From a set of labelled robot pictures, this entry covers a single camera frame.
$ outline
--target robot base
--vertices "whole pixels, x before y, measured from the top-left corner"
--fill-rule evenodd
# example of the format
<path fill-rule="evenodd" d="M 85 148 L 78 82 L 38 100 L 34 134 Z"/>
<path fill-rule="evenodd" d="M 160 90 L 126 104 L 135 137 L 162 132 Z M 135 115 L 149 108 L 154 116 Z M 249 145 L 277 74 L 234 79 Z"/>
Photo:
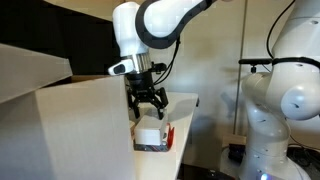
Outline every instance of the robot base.
<path fill-rule="evenodd" d="M 287 156 L 272 157 L 249 148 L 239 169 L 241 180 L 310 180 Z"/>

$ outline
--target small box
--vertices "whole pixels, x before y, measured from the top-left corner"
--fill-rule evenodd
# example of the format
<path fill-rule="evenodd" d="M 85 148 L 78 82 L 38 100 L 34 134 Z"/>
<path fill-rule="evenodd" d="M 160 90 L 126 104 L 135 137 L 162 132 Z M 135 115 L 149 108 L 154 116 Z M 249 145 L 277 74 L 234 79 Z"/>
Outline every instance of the small box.
<path fill-rule="evenodd" d="M 160 146 L 164 138 L 167 122 L 168 114 L 166 110 L 162 120 L 159 120 L 157 109 L 149 109 L 134 130 L 135 143 Z"/>

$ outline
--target white box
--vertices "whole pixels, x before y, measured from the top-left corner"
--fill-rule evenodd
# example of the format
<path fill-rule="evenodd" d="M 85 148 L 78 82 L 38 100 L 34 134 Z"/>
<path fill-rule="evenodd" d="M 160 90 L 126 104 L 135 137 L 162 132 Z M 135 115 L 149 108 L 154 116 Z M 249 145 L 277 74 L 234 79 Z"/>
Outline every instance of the white box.
<path fill-rule="evenodd" d="M 124 77 L 0 104 L 1 180 L 134 180 Z"/>
<path fill-rule="evenodd" d="M 157 109 L 150 108 L 134 129 L 135 143 L 160 146 L 166 131 L 167 122 L 168 114 L 166 110 L 164 111 L 162 120 L 159 120 Z"/>
<path fill-rule="evenodd" d="M 0 44 L 0 103 L 70 76 L 67 59 Z"/>

